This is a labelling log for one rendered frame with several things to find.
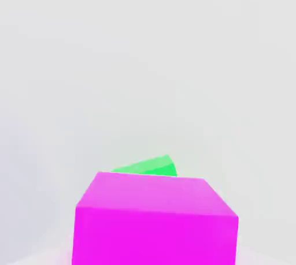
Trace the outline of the small magenta cube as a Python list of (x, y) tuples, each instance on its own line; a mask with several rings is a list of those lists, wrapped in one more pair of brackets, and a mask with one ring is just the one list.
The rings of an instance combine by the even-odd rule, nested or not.
[(76, 206), (72, 265), (235, 265), (238, 223), (201, 178), (99, 172)]

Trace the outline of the small green cube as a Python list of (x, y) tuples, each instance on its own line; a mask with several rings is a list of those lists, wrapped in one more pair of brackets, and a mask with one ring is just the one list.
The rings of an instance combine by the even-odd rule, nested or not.
[(159, 156), (112, 170), (115, 173), (149, 174), (176, 177), (175, 164), (169, 155)]

